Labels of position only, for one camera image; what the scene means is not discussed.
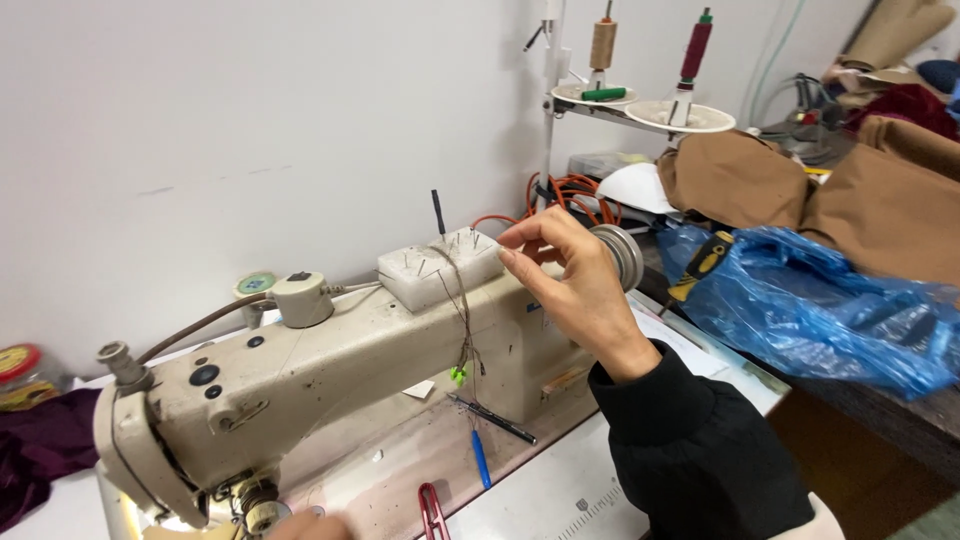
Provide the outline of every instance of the plastic jar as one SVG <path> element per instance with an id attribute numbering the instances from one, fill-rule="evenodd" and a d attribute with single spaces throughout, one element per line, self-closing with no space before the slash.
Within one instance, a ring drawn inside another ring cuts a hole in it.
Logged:
<path id="1" fill-rule="evenodd" d="M 70 379 L 36 345 L 22 343 L 0 350 L 0 411 L 24 410 L 59 396 Z"/>

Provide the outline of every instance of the burgundy velvet fabric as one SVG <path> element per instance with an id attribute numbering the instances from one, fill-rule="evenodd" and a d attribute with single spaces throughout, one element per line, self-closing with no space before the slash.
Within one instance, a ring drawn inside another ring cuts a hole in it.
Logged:
<path id="1" fill-rule="evenodd" d="M 920 85 L 890 86 L 883 95 L 863 109 L 851 112 L 847 129 L 854 133 L 859 132 L 860 125 L 871 114 L 908 120 L 937 135 L 950 140 L 960 140 L 957 136 L 956 120 L 947 114 L 947 106 L 930 90 Z"/>
<path id="2" fill-rule="evenodd" d="M 0 532 L 50 497 L 50 482 L 92 467 L 100 390 L 74 390 L 34 408 L 0 413 Z"/>

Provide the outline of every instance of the industrial sewing machine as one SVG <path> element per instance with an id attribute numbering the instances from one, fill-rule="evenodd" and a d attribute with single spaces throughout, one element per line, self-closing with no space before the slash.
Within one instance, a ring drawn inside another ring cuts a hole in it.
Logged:
<path id="1" fill-rule="evenodd" d="M 636 243 L 614 226 L 591 231 L 624 290 L 636 287 Z M 271 291 L 282 324 L 152 368 L 107 344 L 98 360 L 116 382 L 94 417 L 105 476 L 156 522 L 204 528 L 210 506 L 227 503 L 256 536 L 278 519 L 278 464 L 302 439 L 451 367 L 494 413 L 529 420 L 550 404 L 545 384 L 592 359 L 547 324 L 497 249 L 464 228 L 397 250 L 378 259 L 383 286 L 347 308 L 323 275 L 294 274 Z"/>

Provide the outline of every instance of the yellow screwdriver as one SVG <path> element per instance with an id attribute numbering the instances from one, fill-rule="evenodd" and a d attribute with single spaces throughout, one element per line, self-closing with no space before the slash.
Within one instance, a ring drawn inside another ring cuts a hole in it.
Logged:
<path id="1" fill-rule="evenodd" d="M 700 246 L 697 253 L 686 266 L 684 275 L 677 280 L 677 284 L 668 288 L 666 291 L 673 297 L 663 305 L 663 309 L 657 316 L 662 316 L 676 302 L 686 302 L 686 295 L 690 294 L 690 289 L 707 274 L 712 272 L 717 266 L 727 258 L 730 248 L 733 247 L 733 235 L 726 231 L 718 231 L 710 237 L 710 240 Z"/>

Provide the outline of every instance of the sewing machine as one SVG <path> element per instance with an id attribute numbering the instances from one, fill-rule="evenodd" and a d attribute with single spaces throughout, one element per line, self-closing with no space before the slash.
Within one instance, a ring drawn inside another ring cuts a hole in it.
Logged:
<path id="1" fill-rule="evenodd" d="M 643 263 L 630 236 L 591 231 L 624 289 L 636 287 Z M 323 275 L 294 274 L 272 290 L 282 324 L 152 368 L 107 344 L 98 360 L 116 382 L 94 418 L 105 476 L 157 522 L 203 528 L 210 505 L 228 502 L 257 535 L 278 519 L 277 466 L 302 439 L 451 366 L 480 403 L 525 422 L 550 406 L 545 384 L 592 359 L 549 324 L 496 250 L 471 229 L 397 250 L 378 260 L 383 286 L 344 308 Z"/>

